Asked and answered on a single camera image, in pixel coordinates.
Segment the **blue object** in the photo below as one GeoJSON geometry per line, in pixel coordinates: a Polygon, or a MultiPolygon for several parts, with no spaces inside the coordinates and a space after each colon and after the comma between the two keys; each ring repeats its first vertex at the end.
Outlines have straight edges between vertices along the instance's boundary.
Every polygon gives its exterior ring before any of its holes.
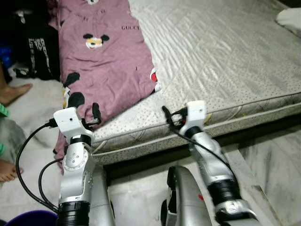
{"type": "Polygon", "coordinates": [[[13,65],[13,59],[11,58],[12,53],[13,49],[9,45],[0,43],[0,59],[3,61],[6,69],[13,65]]]}
{"type": "Polygon", "coordinates": [[[34,210],[15,217],[4,226],[55,226],[56,219],[53,212],[34,210]]]}

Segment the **human foot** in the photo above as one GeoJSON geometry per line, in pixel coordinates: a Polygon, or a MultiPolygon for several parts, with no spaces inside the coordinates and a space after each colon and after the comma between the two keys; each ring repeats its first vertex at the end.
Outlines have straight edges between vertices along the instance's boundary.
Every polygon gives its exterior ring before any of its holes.
{"type": "Polygon", "coordinates": [[[11,181],[16,177],[18,177],[16,166],[12,163],[0,159],[0,182],[11,181]]]}
{"type": "Polygon", "coordinates": [[[19,87],[6,86],[0,90],[0,103],[7,106],[18,97],[27,93],[31,88],[32,84],[26,84],[19,87]]]}

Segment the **mattress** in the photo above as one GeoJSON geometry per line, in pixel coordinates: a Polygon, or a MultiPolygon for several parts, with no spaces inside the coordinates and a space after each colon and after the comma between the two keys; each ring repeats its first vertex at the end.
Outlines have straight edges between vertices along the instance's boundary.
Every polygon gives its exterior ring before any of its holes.
{"type": "Polygon", "coordinates": [[[272,0],[130,0],[162,90],[95,132],[102,164],[185,144],[171,112],[205,100],[205,130],[227,134],[301,113],[300,39],[275,23],[272,0]]]}

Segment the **white pillow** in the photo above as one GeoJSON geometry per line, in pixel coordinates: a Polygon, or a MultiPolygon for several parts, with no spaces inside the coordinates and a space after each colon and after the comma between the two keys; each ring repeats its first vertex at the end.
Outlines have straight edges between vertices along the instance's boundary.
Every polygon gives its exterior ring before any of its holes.
{"type": "Polygon", "coordinates": [[[276,21],[301,38],[301,8],[289,8],[280,12],[276,21]]]}

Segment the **cartoon face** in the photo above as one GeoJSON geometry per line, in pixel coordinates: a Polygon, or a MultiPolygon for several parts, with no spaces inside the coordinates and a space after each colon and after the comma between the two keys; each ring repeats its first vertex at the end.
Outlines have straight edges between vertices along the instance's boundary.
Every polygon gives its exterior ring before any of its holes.
{"type": "Polygon", "coordinates": [[[101,47],[104,41],[108,41],[110,39],[105,34],[100,38],[94,37],[92,34],[85,34],[83,38],[86,39],[86,46],[89,49],[101,47]]]}
{"type": "Polygon", "coordinates": [[[154,91],[158,92],[161,89],[161,87],[158,84],[158,79],[157,79],[157,76],[156,76],[156,69],[155,68],[153,68],[151,73],[150,73],[150,79],[156,83],[154,91]]]}
{"type": "Polygon", "coordinates": [[[98,3],[98,0],[88,0],[89,5],[94,5],[96,3],[98,3]]]}
{"type": "Polygon", "coordinates": [[[63,85],[63,108],[78,107],[85,103],[84,95],[80,92],[74,92],[70,95],[69,86],[79,80],[80,75],[76,72],[70,73],[63,85]]]}

